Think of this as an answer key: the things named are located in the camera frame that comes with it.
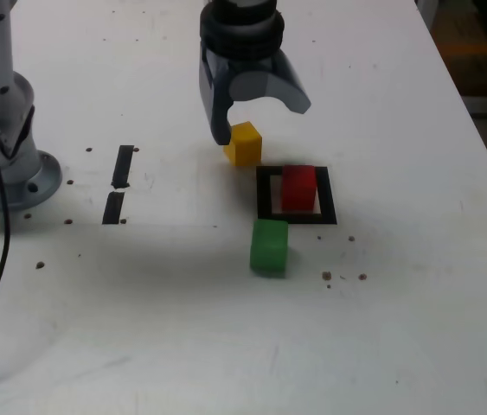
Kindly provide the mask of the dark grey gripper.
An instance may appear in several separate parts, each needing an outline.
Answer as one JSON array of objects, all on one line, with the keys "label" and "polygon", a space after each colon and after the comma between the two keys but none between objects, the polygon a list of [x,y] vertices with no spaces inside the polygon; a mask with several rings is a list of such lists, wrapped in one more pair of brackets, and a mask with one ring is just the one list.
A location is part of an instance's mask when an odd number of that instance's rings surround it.
[{"label": "dark grey gripper", "polygon": [[215,54],[201,41],[199,88],[210,132],[220,146],[231,141],[227,114],[235,101],[274,98],[289,111],[299,114],[311,107],[297,73],[282,50],[264,60],[237,61]]}]

